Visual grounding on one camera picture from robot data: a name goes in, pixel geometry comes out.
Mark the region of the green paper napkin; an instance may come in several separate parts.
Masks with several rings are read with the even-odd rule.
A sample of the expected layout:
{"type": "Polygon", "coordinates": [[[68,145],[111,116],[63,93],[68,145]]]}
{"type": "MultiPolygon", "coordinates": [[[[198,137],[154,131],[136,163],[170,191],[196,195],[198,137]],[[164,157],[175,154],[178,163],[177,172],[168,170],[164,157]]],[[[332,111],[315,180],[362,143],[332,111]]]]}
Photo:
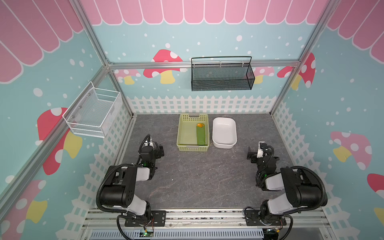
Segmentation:
{"type": "Polygon", "coordinates": [[[206,127],[205,124],[202,128],[196,126],[197,131],[197,145],[205,146],[206,145],[206,127]]]}

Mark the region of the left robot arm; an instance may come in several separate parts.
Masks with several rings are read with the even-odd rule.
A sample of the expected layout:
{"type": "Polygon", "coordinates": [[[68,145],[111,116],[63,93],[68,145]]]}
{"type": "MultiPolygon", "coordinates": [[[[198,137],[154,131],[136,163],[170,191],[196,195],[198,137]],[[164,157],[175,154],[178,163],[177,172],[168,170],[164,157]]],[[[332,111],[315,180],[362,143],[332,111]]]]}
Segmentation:
{"type": "Polygon", "coordinates": [[[139,225],[147,225],[153,219],[150,203],[135,194],[136,183],[151,180],[157,170],[156,160],[165,155],[164,148],[146,135],[138,149],[135,164],[110,166],[97,194],[99,210],[119,213],[120,217],[132,219],[139,225]]]}

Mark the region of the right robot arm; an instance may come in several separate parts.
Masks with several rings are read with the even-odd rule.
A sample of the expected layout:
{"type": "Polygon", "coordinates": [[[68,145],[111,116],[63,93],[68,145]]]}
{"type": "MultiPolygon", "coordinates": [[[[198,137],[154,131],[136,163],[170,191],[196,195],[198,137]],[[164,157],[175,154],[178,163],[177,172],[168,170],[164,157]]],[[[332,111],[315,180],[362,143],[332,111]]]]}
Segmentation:
{"type": "Polygon", "coordinates": [[[328,203],[326,187],[320,176],[303,166],[280,168],[275,150],[259,142],[258,150],[248,149],[247,159],[257,165],[256,186],[264,192],[284,193],[274,199],[264,200],[260,208],[246,207],[244,215],[248,226],[285,224],[287,215],[316,210],[328,203]]]}

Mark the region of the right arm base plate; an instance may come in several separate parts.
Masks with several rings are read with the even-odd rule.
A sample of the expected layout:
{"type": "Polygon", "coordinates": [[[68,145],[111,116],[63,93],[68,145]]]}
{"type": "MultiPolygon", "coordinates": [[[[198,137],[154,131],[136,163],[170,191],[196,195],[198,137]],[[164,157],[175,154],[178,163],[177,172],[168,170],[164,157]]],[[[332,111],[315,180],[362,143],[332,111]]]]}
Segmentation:
{"type": "Polygon", "coordinates": [[[267,210],[260,211],[254,208],[245,208],[243,214],[247,226],[275,226],[281,227],[287,224],[285,218],[280,215],[272,215],[267,210]]]}

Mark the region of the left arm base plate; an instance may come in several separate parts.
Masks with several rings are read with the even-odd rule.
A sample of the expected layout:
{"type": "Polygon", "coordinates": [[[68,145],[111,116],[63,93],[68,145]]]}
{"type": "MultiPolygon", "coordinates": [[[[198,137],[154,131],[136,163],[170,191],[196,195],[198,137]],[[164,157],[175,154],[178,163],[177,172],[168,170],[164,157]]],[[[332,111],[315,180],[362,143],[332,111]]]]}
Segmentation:
{"type": "Polygon", "coordinates": [[[125,220],[125,227],[164,227],[166,221],[166,211],[151,211],[142,216],[128,217],[125,220]]]}

